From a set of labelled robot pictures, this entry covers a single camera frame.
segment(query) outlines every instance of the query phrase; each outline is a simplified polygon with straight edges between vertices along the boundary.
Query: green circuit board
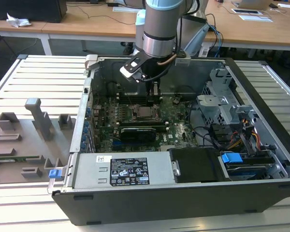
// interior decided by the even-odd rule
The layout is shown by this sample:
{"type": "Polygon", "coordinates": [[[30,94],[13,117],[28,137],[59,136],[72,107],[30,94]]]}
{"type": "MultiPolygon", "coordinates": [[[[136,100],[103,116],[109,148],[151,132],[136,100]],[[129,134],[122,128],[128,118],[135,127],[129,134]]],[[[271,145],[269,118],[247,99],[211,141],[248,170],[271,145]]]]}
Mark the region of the green circuit board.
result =
{"type": "Polygon", "coordinates": [[[101,99],[101,110],[95,115],[96,152],[144,152],[166,151],[174,147],[196,147],[197,141],[192,134],[188,123],[190,103],[183,101],[174,104],[175,96],[164,97],[160,104],[154,104],[150,110],[150,118],[138,118],[133,115],[133,110],[142,107],[138,104],[119,104],[115,99],[101,99]],[[167,122],[167,130],[157,132],[156,140],[150,143],[122,143],[120,140],[121,125],[117,122],[167,122]]]}

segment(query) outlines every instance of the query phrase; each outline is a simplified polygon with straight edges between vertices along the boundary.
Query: paper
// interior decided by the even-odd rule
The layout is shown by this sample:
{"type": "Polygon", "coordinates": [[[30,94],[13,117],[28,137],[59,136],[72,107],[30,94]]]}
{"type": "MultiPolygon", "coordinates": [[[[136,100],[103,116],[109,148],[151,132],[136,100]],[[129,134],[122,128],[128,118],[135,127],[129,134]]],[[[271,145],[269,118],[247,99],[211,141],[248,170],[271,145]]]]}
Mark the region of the paper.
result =
{"type": "Polygon", "coordinates": [[[279,3],[278,6],[285,7],[285,8],[290,8],[290,5],[288,5],[288,4],[279,3]]]}
{"type": "Polygon", "coordinates": [[[134,9],[134,8],[129,8],[125,6],[114,6],[113,7],[114,12],[130,12],[130,13],[138,13],[140,9],[134,9]]]}
{"type": "Polygon", "coordinates": [[[18,18],[14,18],[12,16],[10,16],[8,13],[8,19],[6,20],[11,26],[13,27],[22,27],[22,26],[30,26],[31,23],[29,22],[28,19],[26,18],[21,18],[21,19],[18,19],[18,18]]]}
{"type": "Polygon", "coordinates": [[[271,19],[267,17],[260,17],[260,16],[251,16],[251,15],[239,15],[242,20],[248,21],[259,21],[259,22],[272,22],[271,19]]]}

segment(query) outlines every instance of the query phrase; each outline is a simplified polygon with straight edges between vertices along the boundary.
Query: blue latch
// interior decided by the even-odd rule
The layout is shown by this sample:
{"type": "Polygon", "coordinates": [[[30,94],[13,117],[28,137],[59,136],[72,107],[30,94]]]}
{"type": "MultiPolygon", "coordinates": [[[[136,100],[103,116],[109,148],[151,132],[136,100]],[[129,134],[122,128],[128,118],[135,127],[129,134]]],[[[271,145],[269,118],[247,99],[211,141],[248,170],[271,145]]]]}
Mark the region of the blue latch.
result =
{"type": "Polygon", "coordinates": [[[50,170],[48,177],[50,179],[61,179],[62,170],[61,169],[52,169],[50,170]]]}
{"type": "Polygon", "coordinates": [[[233,153],[233,152],[225,153],[221,156],[221,158],[224,163],[242,163],[243,162],[240,153],[233,153]]]}

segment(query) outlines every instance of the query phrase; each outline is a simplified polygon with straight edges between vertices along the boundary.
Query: blue cable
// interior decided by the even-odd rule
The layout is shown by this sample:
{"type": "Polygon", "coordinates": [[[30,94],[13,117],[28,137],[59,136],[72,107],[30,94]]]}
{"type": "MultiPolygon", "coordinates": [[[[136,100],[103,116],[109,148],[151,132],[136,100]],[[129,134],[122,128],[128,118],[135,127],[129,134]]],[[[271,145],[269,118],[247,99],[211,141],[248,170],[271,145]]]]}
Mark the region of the blue cable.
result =
{"type": "Polygon", "coordinates": [[[218,37],[218,39],[219,39],[219,43],[218,43],[218,51],[216,52],[216,54],[215,54],[215,57],[217,57],[217,55],[218,55],[218,53],[219,53],[219,51],[220,51],[220,48],[221,48],[221,39],[220,39],[220,33],[216,30],[216,28],[214,28],[214,26],[213,25],[210,25],[210,24],[208,24],[209,25],[209,27],[214,31],[214,33],[217,35],[217,37],[218,37]]]}

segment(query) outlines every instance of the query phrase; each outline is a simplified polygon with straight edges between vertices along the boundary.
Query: laptop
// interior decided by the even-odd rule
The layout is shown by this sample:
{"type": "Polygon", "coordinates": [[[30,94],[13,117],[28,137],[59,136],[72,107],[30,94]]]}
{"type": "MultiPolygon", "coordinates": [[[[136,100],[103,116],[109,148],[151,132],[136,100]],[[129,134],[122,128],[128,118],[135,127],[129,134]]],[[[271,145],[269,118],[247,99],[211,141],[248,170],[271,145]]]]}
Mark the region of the laptop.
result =
{"type": "Polygon", "coordinates": [[[266,10],[273,0],[242,0],[241,2],[232,1],[238,8],[266,10]]]}

